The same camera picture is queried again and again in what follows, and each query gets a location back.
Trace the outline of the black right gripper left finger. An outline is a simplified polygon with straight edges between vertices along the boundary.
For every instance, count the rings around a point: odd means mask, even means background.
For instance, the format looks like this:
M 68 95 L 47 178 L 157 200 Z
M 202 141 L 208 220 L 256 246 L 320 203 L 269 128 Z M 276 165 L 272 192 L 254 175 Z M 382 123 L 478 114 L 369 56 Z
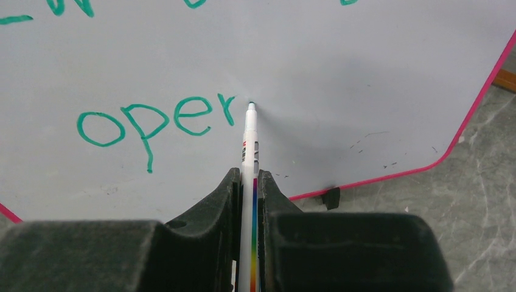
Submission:
M 2 291 L 231 291 L 240 172 L 176 218 L 28 221 L 1 237 Z

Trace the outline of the pink framed whiteboard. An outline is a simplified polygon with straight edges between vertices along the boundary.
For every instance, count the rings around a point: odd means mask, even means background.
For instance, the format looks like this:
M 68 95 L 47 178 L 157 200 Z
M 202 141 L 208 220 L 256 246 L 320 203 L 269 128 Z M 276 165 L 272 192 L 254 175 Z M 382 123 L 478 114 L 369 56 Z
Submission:
M 240 165 L 286 196 L 443 161 L 514 1 L 2 1 L 1 213 L 173 218 Z

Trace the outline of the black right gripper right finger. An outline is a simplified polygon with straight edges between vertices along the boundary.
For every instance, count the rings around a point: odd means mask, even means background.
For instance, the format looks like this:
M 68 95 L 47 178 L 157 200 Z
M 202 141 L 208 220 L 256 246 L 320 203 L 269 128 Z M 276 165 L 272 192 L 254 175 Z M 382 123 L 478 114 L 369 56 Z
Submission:
M 261 170 L 265 291 L 453 291 L 439 243 L 400 213 L 303 212 Z

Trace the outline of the green white marker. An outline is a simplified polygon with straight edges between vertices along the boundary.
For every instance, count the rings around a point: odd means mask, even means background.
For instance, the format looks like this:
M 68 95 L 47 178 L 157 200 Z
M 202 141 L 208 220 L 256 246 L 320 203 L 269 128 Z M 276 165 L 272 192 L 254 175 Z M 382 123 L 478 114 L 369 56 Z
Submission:
M 257 176 L 259 172 L 259 143 L 257 111 L 253 102 L 248 104 L 242 144 L 242 216 L 240 251 L 237 267 L 236 291 L 260 291 Z

